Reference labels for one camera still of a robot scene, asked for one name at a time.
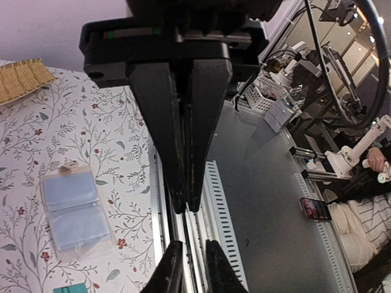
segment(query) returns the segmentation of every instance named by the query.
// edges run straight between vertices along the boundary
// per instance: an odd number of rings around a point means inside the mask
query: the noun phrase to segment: table surface
[[[266,122],[243,123],[224,106],[208,159],[217,162],[249,292],[339,292],[317,224],[299,207],[300,170],[288,150]]]
[[[142,116],[129,89],[99,90],[84,73],[50,71],[57,81],[0,106],[0,293],[84,282],[89,292],[139,292],[155,269]],[[38,185],[73,160],[92,167],[115,253],[65,263],[56,258]]]

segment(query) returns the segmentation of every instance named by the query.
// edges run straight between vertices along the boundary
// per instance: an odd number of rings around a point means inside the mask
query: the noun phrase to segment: gray table
[[[219,168],[249,291],[356,291],[332,225],[308,221],[299,207],[287,133],[246,123],[226,104],[208,160]]]

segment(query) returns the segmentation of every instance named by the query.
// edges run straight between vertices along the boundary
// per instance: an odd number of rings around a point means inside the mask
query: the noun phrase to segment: tablecloth
[[[78,283],[139,292],[155,269],[147,128],[129,88],[100,90],[84,73],[49,70],[55,82],[0,106],[0,293]],[[69,161],[92,167],[114,254],[56,258],[39,182]]]

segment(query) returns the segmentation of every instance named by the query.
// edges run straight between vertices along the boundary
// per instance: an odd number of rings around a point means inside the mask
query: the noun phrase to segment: phone screen
[[[303,197],[300,203],[309,220],[331,220],[329,208],[324,201]]]

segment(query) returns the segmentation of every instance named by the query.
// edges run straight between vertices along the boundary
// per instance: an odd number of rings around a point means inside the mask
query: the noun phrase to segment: white wall
[[[82,71],[84,23],[126,17],[125,0],[0,0],[0,59]]]

